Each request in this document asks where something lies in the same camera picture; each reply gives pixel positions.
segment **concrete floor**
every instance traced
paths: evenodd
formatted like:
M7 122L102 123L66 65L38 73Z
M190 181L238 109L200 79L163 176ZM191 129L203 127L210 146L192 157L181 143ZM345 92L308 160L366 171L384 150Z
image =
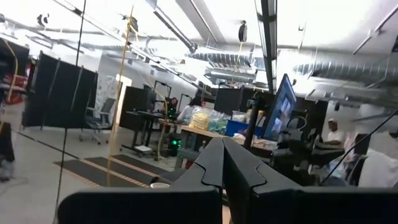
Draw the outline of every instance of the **concrete floor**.
M44 130L40 131L37 128L29 128L21 130L21 133L35 140L45 142L50 146L62 149L64 134L62 129L44 128ZM108 156L111 145L102 144L99 146L91 141L90 138L80 142L78 140L79 134L80 130L70 130L68 132L66 152L79 158ZM137 158L129 150L119 151L121 144L130 145L131 141L132 131L126 129L118 130L115 146L112 147L113 154L123 153ZM0 222L52 223L60 175L60 168L54 165L53 162L61 161L62 153L22 135L16 136L14 151L16 154L16 179L7 184L0 184ZM160 163L150 158L140 158L140 160L166 170L173 170L174 166L172 159L164 160ZM90 185L72 177L70 174L63 173L60 200L73 192L87 188L90 188Z

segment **blue box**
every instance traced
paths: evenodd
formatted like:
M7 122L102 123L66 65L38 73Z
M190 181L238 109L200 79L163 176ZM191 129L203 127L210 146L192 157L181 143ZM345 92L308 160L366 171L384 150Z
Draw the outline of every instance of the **blue box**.
M248 128L248 124L229 120L226 124L225 135L229 137L233 137L235 133L238 133L240 130L246 130ZM255 136L260 136L262 127L256 127L254 130Z

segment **black mat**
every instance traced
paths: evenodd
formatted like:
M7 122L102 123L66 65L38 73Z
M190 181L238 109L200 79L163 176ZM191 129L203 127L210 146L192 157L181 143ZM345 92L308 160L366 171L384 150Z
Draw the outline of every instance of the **black mat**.
M87 161L90 161L92 163L95 163L101 167L108 168L108 159L105 159L103 157L96 157L96 158L89 158L86 159ZM128 168L124 165L118 164L117 162L112 162L111 163L111 170L117 172L118 174L121 174L126 177L130 177L131 179L134 179L136 181L139 181L143 184L150 184L150 181L152 180L153 177L143 174L142 172L139 172L138 170Z
M54 164L60 166L61 162L54 162ZM107 173L93 166L85 164L79 160L70 160L63 163L63 167L72 173L75 173L91 182L94 182L100 186L106 187ZM127 180L114 175L109 176L110 187L140 187Z
M168 172L167 170L163 170L163 169L161 169L159 167L152 166L152 165L150 165L148 163L139 161L137 159L133 159L133 158L131 158L129 156L116 155L116 156L112 156L112 157L115 158L115 159L119 159L120 161L123 161L125 163L130 164L130 165L133 165L133 166L139 167L141 169L144 169L146 171L149 171L151 173L154 173L154 174L158 174L159 175L159 174L163 174L165 172Z

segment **white cup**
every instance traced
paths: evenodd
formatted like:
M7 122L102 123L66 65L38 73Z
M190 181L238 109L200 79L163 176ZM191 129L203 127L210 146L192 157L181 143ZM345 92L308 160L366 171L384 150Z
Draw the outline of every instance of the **white cup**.
M169 188L170 185L165 183L152 183L149 187L151 187L152 189L164 189Z

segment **black monitor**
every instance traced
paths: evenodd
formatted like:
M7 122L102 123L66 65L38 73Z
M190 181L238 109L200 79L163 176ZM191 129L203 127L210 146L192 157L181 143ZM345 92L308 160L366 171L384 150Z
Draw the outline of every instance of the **black monitor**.
M271 110L266 115L266 120L262 126L261 136L263 139L278 140L279 133L286 128L289 122L296 102L293 86L287 74L285 74L279 85Z

